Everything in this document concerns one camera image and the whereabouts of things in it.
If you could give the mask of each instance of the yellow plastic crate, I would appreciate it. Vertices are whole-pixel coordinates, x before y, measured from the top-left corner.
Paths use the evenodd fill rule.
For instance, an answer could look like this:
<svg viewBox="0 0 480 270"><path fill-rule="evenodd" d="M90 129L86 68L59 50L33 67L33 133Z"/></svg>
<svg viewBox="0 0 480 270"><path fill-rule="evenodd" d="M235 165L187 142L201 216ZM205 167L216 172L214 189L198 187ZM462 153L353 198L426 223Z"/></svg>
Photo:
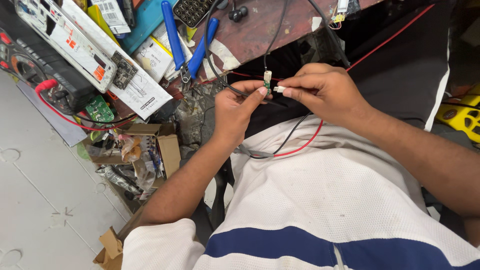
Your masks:
<svg viewBox="0 0 480 270"><path fill-rule="evenodd" d="M480 84L469 91L459 104L480 106ZM463 107L462 105L442 104L435 116L439 121L451 126L455 130L467 133L470 140L480 143L480 110Z"/></svg>

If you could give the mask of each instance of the barcode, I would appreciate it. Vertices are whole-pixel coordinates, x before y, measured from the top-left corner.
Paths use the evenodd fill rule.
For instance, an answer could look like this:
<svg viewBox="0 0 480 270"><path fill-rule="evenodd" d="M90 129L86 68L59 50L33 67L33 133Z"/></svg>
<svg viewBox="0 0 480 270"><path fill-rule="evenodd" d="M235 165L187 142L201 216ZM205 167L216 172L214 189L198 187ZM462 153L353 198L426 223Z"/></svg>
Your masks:
<svg viewBox="0 0 480 270"><path fill-rule="evenodd" d="M118 19L117 15L115 13L105 13L104 15L110 20Z"/></svg>

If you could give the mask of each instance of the black chair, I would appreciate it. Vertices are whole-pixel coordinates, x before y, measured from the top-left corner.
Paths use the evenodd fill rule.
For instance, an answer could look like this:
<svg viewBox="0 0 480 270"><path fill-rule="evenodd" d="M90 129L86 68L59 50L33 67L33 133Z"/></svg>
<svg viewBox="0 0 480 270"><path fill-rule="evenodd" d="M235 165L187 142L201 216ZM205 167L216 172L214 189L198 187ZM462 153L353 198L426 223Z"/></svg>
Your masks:
<svg viewBox="0 0 480 270"><path fill-rule="evenodd" d="M195 154L195 152L196 150L190 151L187 154L187 157L180 161L180 167L185 165L185 163L187 163L187 161ZM210 216L208 215L207 205L204 203L204 199L202 198L198 203L195 212L193 212L192 216L190 217L195 223L196 235L200 240L200 243L202 243L204 246L207 245L208 239L212 235L213 231L215 231L223 222L223 220L225 220L225 202L223 200L223 196L225 195L227 184L233 186L235 183L230 158L223 163L222 167L220 167L220 170L218 170L218 172L215 174L215 182L216 193L212 206L212 214Z"/></svg>

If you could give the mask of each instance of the fingernail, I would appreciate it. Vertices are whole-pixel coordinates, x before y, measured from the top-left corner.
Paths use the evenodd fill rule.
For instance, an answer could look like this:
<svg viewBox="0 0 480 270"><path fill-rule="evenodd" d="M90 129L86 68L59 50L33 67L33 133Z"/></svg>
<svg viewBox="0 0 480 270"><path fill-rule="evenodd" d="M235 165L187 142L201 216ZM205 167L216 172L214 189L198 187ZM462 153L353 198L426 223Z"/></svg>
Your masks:
<svg viewBox="0 0 480 270"><path fill-rule="evenodd" d="M287 98L291 98L292 97L292 89L291 88L285 88L285 90L283 90L283 96L287 97Z"/></svg>
<svg viewBox="0 0 480 270"><path fill-rule="evenodd" d="M258 92L260 92L260 94L265 96L267 94L267 88L265 86L262 86L258 89Z"/></svg>

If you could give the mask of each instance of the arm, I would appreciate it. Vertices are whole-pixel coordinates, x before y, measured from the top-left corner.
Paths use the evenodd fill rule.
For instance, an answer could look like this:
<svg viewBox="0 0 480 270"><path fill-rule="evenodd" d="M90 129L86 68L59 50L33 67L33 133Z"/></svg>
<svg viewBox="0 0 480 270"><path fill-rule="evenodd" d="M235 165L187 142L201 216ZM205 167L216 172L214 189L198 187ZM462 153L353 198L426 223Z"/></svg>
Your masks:
<svg viewBox="0 0 480 270"><path fill-rule="evenodd" d="M471 243L480 244L478 154L374 109L342 68L308 64L279 85L288 87L284 96L390 154L438 200L461 215Z"/></svg>
<svg viewBox="0 0 480 270"><path fill-rule="evenodd" d="M243 81L232 86L253 93L248 98L229 89L217 94L216 126L212 138L153 194L138 226L172 223L189 218L217 171L233 149L243 141L250 115L264 99L266 88L261 87L263 81Z"/></svg>

